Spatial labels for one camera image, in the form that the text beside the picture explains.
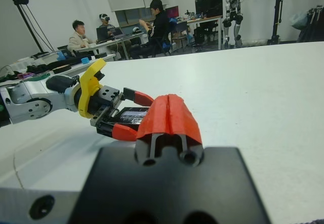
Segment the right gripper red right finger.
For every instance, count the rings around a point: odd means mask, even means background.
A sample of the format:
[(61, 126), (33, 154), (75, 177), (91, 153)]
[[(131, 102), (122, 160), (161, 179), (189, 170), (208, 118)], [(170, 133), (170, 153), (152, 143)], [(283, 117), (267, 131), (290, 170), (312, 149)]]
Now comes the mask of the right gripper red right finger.
[(199, 126), (181, 97), (170, 94), (168, 103), (172, 145), (184, 164), (199, 165), (204, 151)]

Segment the left gripper yellow mount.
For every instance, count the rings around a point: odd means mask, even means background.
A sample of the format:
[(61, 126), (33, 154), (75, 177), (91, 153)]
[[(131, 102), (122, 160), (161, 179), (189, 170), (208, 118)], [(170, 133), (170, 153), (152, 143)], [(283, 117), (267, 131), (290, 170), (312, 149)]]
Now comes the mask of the left gripper yellow mount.
[(80, 116), (90, 119), (91, 126), (97, 133), (112, 136), (119, 141), (135, 142), (137, 131), (121, 124), (111, 123), (110, 120), (123, 98), (137, 105), (150, 107), (154, 99), (142, 92), (124, 87), (120, 90), (100, 84), (104, 77), (101, 69), (106, 65), (103, 59), (95, 61), (79, 79), (80, 90), (77, 92), (77, 108)]

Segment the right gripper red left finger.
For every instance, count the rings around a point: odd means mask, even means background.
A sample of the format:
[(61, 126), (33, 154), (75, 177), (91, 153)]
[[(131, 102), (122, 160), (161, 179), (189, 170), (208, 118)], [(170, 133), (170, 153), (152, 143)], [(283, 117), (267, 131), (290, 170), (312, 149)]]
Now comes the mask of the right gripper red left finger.
[(167, 95), (157, 97), (139, 125), (135, 153), (137, 161), (142, 165), (161, 156), (166, 143), (165, 134), (169, 132), (168, 100)]

